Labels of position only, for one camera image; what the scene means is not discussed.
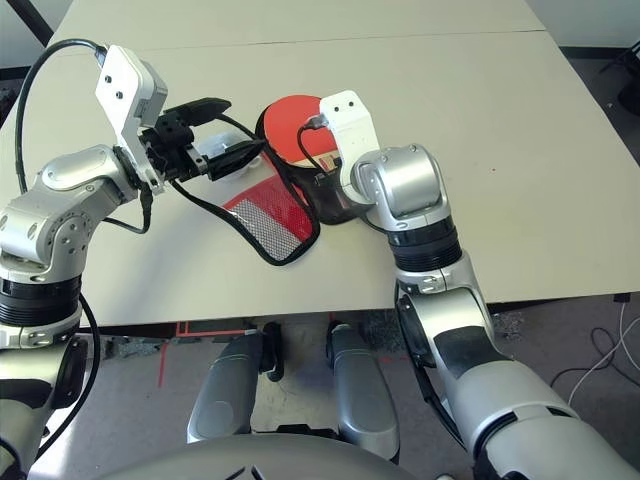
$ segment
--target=black cable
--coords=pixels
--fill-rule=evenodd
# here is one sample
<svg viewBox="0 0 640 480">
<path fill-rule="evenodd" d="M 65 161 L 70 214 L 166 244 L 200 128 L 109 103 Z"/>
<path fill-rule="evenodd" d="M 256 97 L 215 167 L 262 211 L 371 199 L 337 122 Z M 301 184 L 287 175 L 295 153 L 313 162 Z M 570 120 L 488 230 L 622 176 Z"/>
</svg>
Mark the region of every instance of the black cable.
<svg viewBox="0 0 640 480">
<path fill-rule="evenodd" d="M 7 452 L 9 452 L 9 455 L 13 457 L 13 467 L 9 467 L 9 468 L 12 468 L 12 473 L 17 474 L 18 475 L 17 478 L 27 478 L 27 476 L 24 475 L 24 472 L 22 471 L 22 462 L 20 461 L 20 455 L 18 455 L 18 452 L 16 451 L 16 449 L 13 448 L 13 446 L 9 442 L 7 442 L 4 438 L 1 438 L 1 437 L 0 437 L 0 447 L 4 448 Z"/>
<path fill-rule="evenodd" d="M 324 168 L 322 168 L 320 166 L 320 164 L 315 161 L 315 159 L 311 156 L 309 151 L 305 148 L 304 144 L 302 143 L 302 132 L 304 132 L 305 130 L 311 130 L 311 128 L 308 127 L 307 125 L 303 125 L 298 129 L 298 132 L 296 133 L 296 140 L 298 141 L 298 148 L 304 154 L 304 156 L 307 158 L 307 160 L 309 160 L 311 162 L 311 165 L 313 165 L 318 170 L 320 170 L 321 173 L 325 173 Z"/>
<path fill-rule="evenodd" d="M 387 234 L 387 231 L 384 228 L 375 225 L 371 220 L 369 220 L 367 212 L 364 212 L 362 215 L 360 215 L 360 220 L 362 220 L 369 228 L 372 228 L 376 232 L 384 233 L 385 235 Z"/>
<path fill-rule="evenodd" d="M 604 333 L 609 342 L 611 343 L 611 345 L 605 349 L 601 349 L 595 339 L 595 334 L 597 332 L 602 332 Z M 611 332 L 609 332 L 609 330 L 607 330 L 606 328 L 603 327 L 594 327 L 591 329 L 591 344 L 593 345 L 593 348 L 596 349 L 596 351 L 600 354 L 600 357 L 604 357 L 605 355 L 607 355 L 607 353 L 615 346 L 616 341 L 613 338 L 613 335 L 611 335 Z M 616 372 L 618 372 L 618 374 L 620 374 L 620 376 L 622 376 L 623 378 L 625 378 L 626 380 L 628 380 L 630 383 L 632 383 L 633 385 L 640 387 L 640 382 L 638 382 L 637 380 L 631 378 L 631 376 L 629 376 L 627 373 L 625 373 L 624 371 L 622 371 L 615 363 L 614 363 L 614 359 L 616 356 L 617 352 L 613 352 L 608 360 L 603 363 L 600 367 L 595 368 L 593 371 L 598 371 L 598 370 L 604 370 L 605 368 L 611 367 L 613 368 Z M 559 371 L 558 373 L 555 374 L 555 376 L 553 377 L 553 379 L 551 380 L 551 382 L 549 383 L 549 386 L 551 388 L 553 388 L 553 386 L 556 384 L 556 382 L 558 381 L 558 379 L 560 379 L 560 377 L 562 377 L 563 375 L 570 373 L 570 372 L 587 372 L 591 370 L 591 367 L 572 367 L 572 368 L 565 368 L 564 370 Z"/>
<path fill-rule="evenodd" d="M 16 108 L 16 130 L 15 130 L 15 157 L 16 157 L 16 175 L 18 176 L 18 185 L 20 186 L 20 193 L 26 193 L 27 181 L 24 173 L 24 159 L 22 156 L 22 131 L 24 127 L 24 112 L 27 106 L 27 97 L 29 91 L 33 85 L 33 81 L 36 75 L 42 68 L 42 65 L 57 51 L 67 47 L 87 47 L 91 48 L 96 57 L 104 54 L 104 47 L 101 47 L 91 40 L 85 40 L 82 38 L 69 38 L 67 40 L 61 40 L 54 43 L 50 47 L 47 47 L 42 55 L 38 57 L 33 66 L 29 69 L 24 82 L 22 83 L 22 89 L 20 90 L 20 96 L 18 97 L 18 106 Z"/>
<path fill-rule="evenodd" d="M 151 226 L 151 205 L 153 204 L 153 193 L 151 193 L 151 189 L 147 185 L 143 185 L 142 187 L 140 187 L 140 190 L 140 204 L 142 205 L 142 228 L 134 227 L 133 225 L 129 225 L 128 223 L 125 223 L 121 220 L 110 217 L 107 217 L 102 221 L 104 223 L 110 223 L 112 225 L 124 228 L 125 230 L 138 235 L 144 235 L 145 233 L 147 233 L 149 231 L 149 227 Z"/>
<path fill-rule="evenodd" d="M 242 125 L 240 122 L 234 120 L 231 117 L 226 116 L 224 113 L 221 113 L 220 115 L 218 115 L 218 120 L 221 120 L 221 121 L 223 121 L 225 123 L 228 123 L 229 125 L 232 125 L 232 126 L 236 127 L 242 133 L 247 135 L 251 140 L 259 140 L 258 136 L 255 133 L 253 133 L 247 127 Z"/>
<path fill-rule="evenodd" d="M 394 296 L 394 304 L 397 305 L 398 298 L 400 295 L 400 285 L 396 281 L 393 296 Z M 447 432 L 453 437 L 453 439 L 462 447 L 463 450 L 466 450 L 464 446 L 464 442 L 462 441 L 462 437 L 460 436 L 460 432 L 458 431 L 458 427 L 456 422 L 451 418 L 449 412 L 442 406 L 442 402 L 440 401 L 440 397 L 438 397 L 438 393 L 435 388 L 433 388 L 433 384 L 431 383 L 431 379 L 429 375 L 425 371 L 425 369 L 419 365 L 416 365 L 416 362 L 413 361 L 411 351 L 409 349 L 409 343 L 407 342 L 407 337 L 405 335 L 404 328 L 400 327 L 400 331 L 402 332 L 402 337 L 404 338 L 405 345 L 407 347 L 407 352 L 409 352 L 409 357 L 411 360 L 411 366 L 413 367 L 413 373 L 416 376 L 416 380 L 418 381 L 418 386 L 420 387 L 420 391 L 422 392 L 423 400 L 429 404 L 440 420 L 440 423 L 445 428 Z"/>
<path fill-rule="evenodd" d="M 93 316 L 93 312 L 91 311 L 91 307 L 89 307 L 89 303 L 84 298 L 82 293 L 80 294 L 80 304 L 82 305 L 82 309 L 84 310 L 85 315 L 87 316 L 87 320 L 89 321 L 89 326 L 91 327 L 91 337 L 93 339 L 93 362 L 91 363 L 91 372 L 89 372 L 89 378 L 87 380 L 87 384 L 84 386 L 78 401 L 73 406 L 67 418 L 64 419 L 64 422 L 60 424 L 58 429 L 51 434 L 51 436 L 47 439 L 47 441 L 38 449 L 38 454 L 36 455 L 36 460 L 38 460 L 44 452 L 46 452 L 51 445 L 62 435 L 62 432 L 69 426 L 69 424 L 76 417 L 84 402 L 86 402 L 91 389 L 93 388 L 93 384 L 96 381 L 96 376 L 98 375 L 98 367 L 100 366 L 100 330 L 98 329 L 98 323 L 96 322 L 96 318 Z"/>
</svg>

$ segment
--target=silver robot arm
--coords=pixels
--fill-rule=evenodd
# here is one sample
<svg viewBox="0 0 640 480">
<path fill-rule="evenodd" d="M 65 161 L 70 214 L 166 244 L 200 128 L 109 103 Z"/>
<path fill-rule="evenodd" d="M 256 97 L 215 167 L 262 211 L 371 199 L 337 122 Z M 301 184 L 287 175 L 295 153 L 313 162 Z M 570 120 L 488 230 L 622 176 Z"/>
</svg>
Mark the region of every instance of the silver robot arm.
<svg viewBox="0 0 640 480">
<path fill-rule="evenodd" d="M 138 139 L 153 127 L 167 90 L 131 51 L 111 46 L 96 96 L 117 137 L 64 155 L 0 212 L 0 477 L 24 478 L 53 410 L 82 389 L 87 342 L 81 275 L 98 224 L 119 205 L 162 192 Z"/>
<path fill-rule="evenodd" d="M 442 378 L 442 408 L 473 457 L 475 477 L 640 478 L 538 375 L 496 349 L 435 159 L 419 145 L 381 150 L 354 92 L 322 99 L 320 113 L 315 125 L 335 137 L 344 192 L 372 205 L 387 232 L 412 359 Z"/>
</svg>

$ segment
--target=floor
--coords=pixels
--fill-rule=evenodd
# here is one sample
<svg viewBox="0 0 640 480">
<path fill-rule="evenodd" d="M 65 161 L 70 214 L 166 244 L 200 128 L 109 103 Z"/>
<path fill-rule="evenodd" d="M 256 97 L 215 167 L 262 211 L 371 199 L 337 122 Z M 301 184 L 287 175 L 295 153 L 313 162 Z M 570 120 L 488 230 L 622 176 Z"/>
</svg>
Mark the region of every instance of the floor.
<svg viewBox="0 0 640 480">
<path fill-rule="evenodd" d="M 626 74 L 619 68 L 599 74 L 605 63 L 571 60 L 640 164 L 639 119 L 624 111 L 616 100 L 617 92 L 627 81 Z M 557 301 L 502 314 L 495 318 L 497 341 L 505 353 L 550 381 L 561 369 L 588 367 L 599 358 L 591 344 L 591 330 L 601 326 L 617 336 L 619 310 L 620 304 L 613 303 L 611 296 L 602 296 Z M 632 296 L 626 324 L 637 315 L 640 315 L 640 294 Z M 420 479 L 433 479 L 443 472 L 456 479 L 470 479 L 466 453 L 422 402 L 406 356 L 399 349 L 401 343 L 397 340 L 392 313 L 347 315 L 344 319 L 354 322 L 364 319 L 364 331 L 378 349 L 400 420 L 401 466 Z M 284 325 L 286 373 L 278 384 L 260 380 L 252 417 L 254 430 L 270 430 L 286 423 L 335 428 L 331 371 L 323 358 L 327 316 L 302 315 L 277 320 Z M 638 352 L 640 357 L 640 329 L 627 338 L 631 352 Z M 601 333 L 596 340 L 601 348 L 608 348 Z M 183 445 L 200 384 L 223 346 L 210 341 L 170 343 L 165 351 L 161 386 L 161 355 L 157 345 L 138 346 L 128 356 L 120 354 L 104 361 L 94 391 L 77 421 L 34 466 L 29 478 L 95 478 Z M 640 372 L 634 370 L 623 354 L 616 355 L 615 363 L 640 381 Z M 560 378 L 555 388 L 561 396 L 568 397 L 580 375 L 574 372 Z M 639 394 L 637 386 L 608 368 L 594 372 L 574 401 L 582 418 L 638 469 Z M 56 421 L 64 418 L 64 414 L 58 412 Z"/>
</svg>

